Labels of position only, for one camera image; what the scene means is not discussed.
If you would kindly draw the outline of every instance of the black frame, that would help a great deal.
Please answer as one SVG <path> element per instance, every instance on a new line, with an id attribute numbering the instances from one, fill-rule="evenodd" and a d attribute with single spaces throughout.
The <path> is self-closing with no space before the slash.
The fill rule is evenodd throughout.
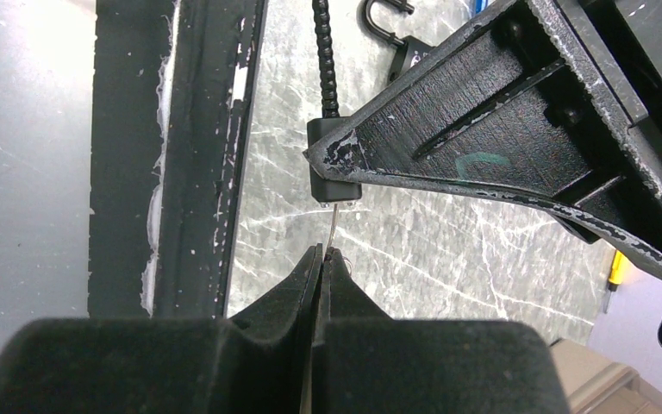
<path id="1" fill-rule="evenodd" d="M 265 9 L 266 0 L 181 1 L 154 317 L 225 315 Z M 174 10 L 172 0 L 97 0 L 91 317 L 149 316 L 142 274 L 163 143 L 156 87 Z"/>

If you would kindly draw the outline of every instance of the metal wire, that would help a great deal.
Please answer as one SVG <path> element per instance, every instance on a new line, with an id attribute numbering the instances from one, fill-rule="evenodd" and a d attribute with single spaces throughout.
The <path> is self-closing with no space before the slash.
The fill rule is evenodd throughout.
<path id="1" fill-rule="evenodd" d="M 339 204 L 334 203 L 334 213 L 331 216 L 331 234 L 328 235 L 328 244 L 326 245 L 326 250 L 328 251 L 331 248 L 331 244 L 334 243 L 334 237 L 336 236 L 336 222 L 339 219 Z"/>

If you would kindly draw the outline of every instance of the yellow handle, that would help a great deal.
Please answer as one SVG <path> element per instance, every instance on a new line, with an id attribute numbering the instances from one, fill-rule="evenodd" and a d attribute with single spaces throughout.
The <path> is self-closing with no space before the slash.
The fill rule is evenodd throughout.
<path id="1" fill-rule="evenodd" d="M 628 263 L 628 259 L 621 252 L 615 252 L 615 257 L 613 258 L 613 266 L 610 268 L 610 278 L 608 282 L 613 285 L 619 285 L 623 283 L 623 274 L 625 273 L 625 264 Z"/>

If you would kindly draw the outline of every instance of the marble surface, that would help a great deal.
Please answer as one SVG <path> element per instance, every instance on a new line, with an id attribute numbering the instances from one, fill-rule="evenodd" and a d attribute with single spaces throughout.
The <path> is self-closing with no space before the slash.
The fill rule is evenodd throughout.
<path id="1" fill-rule="evenodd" d="M 439 44 L 466 3 L 415 0 L 412 16 L 377 5 L 376 21 Z M 341 114 L 383 90 L 393 49 L 362 32 L 359 0 L 330 4 Z M 325 242 L 331 210 L 310 196 L 305 124 L 320 116 L 308 1 L 270 0 L 240 210 L 229 313 L 284 278 Z M 334 245 L 353 278 L 400 318 L 521 321 L 551 341 L 584 343 L 603 296 L 612 247 L 587 245 L 551 217 L 511 204 L 367 185 L 345 206 Z"/>

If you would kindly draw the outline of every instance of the gray wall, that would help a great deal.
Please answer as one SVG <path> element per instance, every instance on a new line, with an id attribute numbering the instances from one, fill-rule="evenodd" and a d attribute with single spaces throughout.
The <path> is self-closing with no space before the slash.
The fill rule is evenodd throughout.
<path id="1" fill-rule="evenodd" d="M 662 348 L 657 337 L 662 321 L 662 281 L 630 267 L 613 295 L 607 315 L 601 314 L 588 347 L 634 367 L 662 392 Z"/>
<path id="2" fill-rule="evenodd" d="M 92 0 L 0 0 L 0 350 L 86 316 Z"/>

